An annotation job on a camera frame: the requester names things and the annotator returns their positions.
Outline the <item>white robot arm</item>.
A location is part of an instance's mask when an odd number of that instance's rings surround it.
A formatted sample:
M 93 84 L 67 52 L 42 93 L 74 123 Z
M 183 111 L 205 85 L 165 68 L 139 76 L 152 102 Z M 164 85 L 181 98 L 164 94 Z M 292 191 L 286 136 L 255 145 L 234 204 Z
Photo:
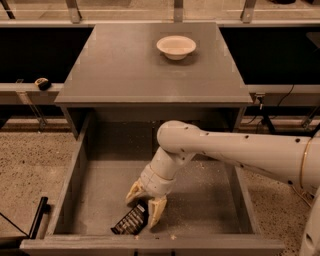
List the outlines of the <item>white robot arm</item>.
M 320 255 L 320 137 L 209 132 L 181 121 L 157 131 L 157 149 L 130 188 L 126 201 L 148 196 L 148 226 L 154 227 L 172 191 L 176 173 L 201 154 L 268 178 L 291 183 L 314 196 L 299 256 Z

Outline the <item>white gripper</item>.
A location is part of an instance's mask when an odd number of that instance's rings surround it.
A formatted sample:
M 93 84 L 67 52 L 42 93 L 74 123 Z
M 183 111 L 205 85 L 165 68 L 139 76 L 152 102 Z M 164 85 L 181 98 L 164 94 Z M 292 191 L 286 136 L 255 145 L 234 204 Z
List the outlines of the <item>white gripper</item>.
M 172 191 L 175 183 L 174 179 L 165 179 L 152 170 L 151 165 L 147 164 L 133 185 L 131 186 L 125 202 L 133 202 L 136 198 L 145 195 L 157 197 L 148 201 L 148 228 L 152 229 L 160 220 L 166 207 L 167 197 Z

